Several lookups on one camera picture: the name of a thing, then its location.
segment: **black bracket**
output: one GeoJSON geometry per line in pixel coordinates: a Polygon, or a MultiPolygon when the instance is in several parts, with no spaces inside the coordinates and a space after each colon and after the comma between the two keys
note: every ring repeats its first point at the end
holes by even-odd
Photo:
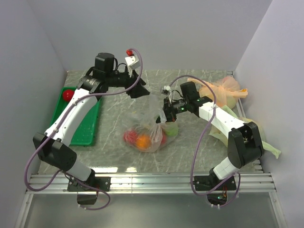
{"type": "MultiPolygon", "coordinates": [[[[111,185],[111,178],[110,177],[95,177],[95,183],[96,188],[103,190],[103,191],[109,191],[110,185],[111,185]]],[[[77,183],[75,179],[69,178],[67,191],[91,191],[94,192],[91,189],[87,189],[80,184],[77,183]]],[[[80,205],[94,205],[97,201],[98,192],[95,192],[95,194],[77,194],[77,203],[80,205]]]]}
{"type": "MultiPolygon", "coordinates": [[[[193,185],[195,186],[196,191],[209,191],[216,185],[210,184],[209,176],[195,176],[193,185]]],[[[227,190],[236,190],[237,185],[234,177],[230,177],[226,182],[221,184],[216,190],[222,191],[223,187],[226,186],[227,190]]]]}
{"type": "MultiPolygon", "coordinates": [[[[111,178],[110,177],[95,177],[95,185],[97,189],[103,191],[109,191],[111,185],[111,178]]],[[[69,183],[67,186],[67,191],[93,191],[91,189],[87,189],[82,185],[78,184],[75,179],[69,178],[69,183]]]]}

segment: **orange mesh bag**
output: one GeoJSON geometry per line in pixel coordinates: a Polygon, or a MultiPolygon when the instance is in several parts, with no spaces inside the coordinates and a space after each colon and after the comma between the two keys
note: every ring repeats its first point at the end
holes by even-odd
{"type": "MultiPolygon", "coordinates": [[[[199,95],[201,97],[207,96],[213,100],[213,95],[210,90],[199,80],[188,78],[188,81],[202,85],[199,89],[199,95]]],[[[239,83],[231,76],[227,76],[213,83],[206,82],[206,84],[214,91],[217,97],[217,105],[219,107],[227,105],[229,108],[233,108],[236,106],[239,98],[245,98],[248,95],[247,89],[241,90],[239,83]]]]}

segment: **yellow ball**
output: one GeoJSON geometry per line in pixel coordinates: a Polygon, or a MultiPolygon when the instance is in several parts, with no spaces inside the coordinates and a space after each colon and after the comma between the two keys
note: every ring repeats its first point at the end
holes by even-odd
{"type": "Polygon", "coordinates": [[[147,150],[151,145],[150,137],[146,134],[139,135],[136,139],[135,145],[139,150],[147,150]]]}

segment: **red ball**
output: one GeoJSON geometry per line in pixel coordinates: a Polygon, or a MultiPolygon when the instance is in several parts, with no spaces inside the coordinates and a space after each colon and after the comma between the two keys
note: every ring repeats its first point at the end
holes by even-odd
{"type": "Polygon", "coordinates": [[[167,136],[165,132],[162,132],[161,145],[164,145],[167,142],[167,136]]]}
{"type": "Polygon", "coordinates": [[[72,100],[72,97],[74,96],[74,91],[71,89],[67,89],[62,93],[62,98],[67,101],[70,102],[72,100]]]}
{"type": "Polygon", "coordinates": [[[123,136],[124,136],[123,140],[130,144],[134,144],[138,137],[135,130],[128,130],[128,131],[124,132],[123,136]]]}
{"type": "Polygon", "coordinates": [[[128,49],[128,50],[126,51],[126,53],[127,53],[128,56],[132,56],[132,55],[133,55],[133,52],[132,52],[132,50],[130,50],[130,49],[128,49]]]}

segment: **green plastic tray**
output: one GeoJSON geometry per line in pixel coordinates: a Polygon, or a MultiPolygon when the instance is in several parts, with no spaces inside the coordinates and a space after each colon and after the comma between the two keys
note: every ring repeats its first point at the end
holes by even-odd
{"type": "MultiPolygon", "coordinates": [[[[67,89],[76,90],[76,87],[63,87],[57,101],[56,109],[53,114],[51,125],[58,119],[60,114],[68,105],[68,102],[62,98],[62,93],[67,89]]],[[[71,146],[91,146],[94,143],[94,135],[96,129],[96,122],[101,105],[102,98],[95,104],[91,110],[86,114],[78,128],[76,129],[71,141],[71,146]]]]}

